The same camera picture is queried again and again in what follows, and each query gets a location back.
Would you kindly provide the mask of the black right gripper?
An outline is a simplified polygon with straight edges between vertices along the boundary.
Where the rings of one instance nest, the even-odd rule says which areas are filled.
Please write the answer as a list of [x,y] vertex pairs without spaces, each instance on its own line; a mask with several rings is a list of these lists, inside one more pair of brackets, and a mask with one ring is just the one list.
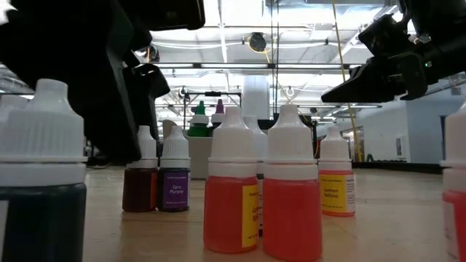
[[324,103],[384,103],[401,95],[414,99],[427,90],[426,78],[407,23],[392,15],[375,20],[359,39],[373,57],[350,71],[350,78],[322,95]]

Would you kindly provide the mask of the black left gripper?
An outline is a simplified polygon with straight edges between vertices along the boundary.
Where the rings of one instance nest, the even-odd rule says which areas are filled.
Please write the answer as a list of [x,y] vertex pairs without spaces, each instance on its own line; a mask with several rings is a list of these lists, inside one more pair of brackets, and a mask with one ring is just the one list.
[[150,47],[152,31],[200,29],[202,0],[68,0],[67,28],[76,29],[82,46],[67,84],[125,83],[136,126],[158,135],[155,100],[169,93],[161,70],[138,62],[135,52]]

